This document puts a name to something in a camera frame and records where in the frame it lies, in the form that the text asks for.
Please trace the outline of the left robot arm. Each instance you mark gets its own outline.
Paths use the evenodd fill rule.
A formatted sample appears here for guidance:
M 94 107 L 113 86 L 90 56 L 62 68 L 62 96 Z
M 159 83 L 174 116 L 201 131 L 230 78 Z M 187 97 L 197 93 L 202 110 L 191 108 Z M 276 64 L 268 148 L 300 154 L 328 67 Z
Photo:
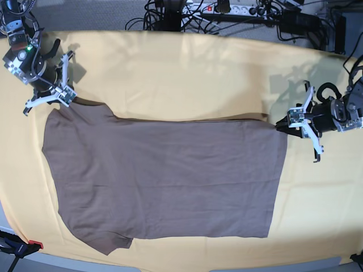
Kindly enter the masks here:
M 307 124 L 318 138 L 328 131 L 345 132 L 362 128 L 362 78 L 355 82 L 354 77 L 362 70 L 362 57 L 359 57 L 348 72 L 348 86 L 345 95 L 330 82 L 322 84 L 313 95 L 318 99 L 308 99 L 305 113 L 294 117 L 294 113 L 288 114 L 276 123 L 277 131 L 300 138 L 307 138 L 304 128 L 290 127 L 304 117 Z

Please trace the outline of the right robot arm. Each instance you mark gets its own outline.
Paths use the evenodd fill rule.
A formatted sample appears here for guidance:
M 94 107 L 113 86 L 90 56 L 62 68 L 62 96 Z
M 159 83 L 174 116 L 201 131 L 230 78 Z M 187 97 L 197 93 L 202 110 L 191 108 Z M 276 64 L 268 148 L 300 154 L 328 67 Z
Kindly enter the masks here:
M 48 59 L 56 56 L 60 40 L 41 54 L 43 29 L 33 13 L 36 1 L 1 1 L 1 33 L 8 38 L 10 49 L 3 57 L 4 67 L 24 84 L 43 95 L 53 93 L 59 83 L 60 68 Z

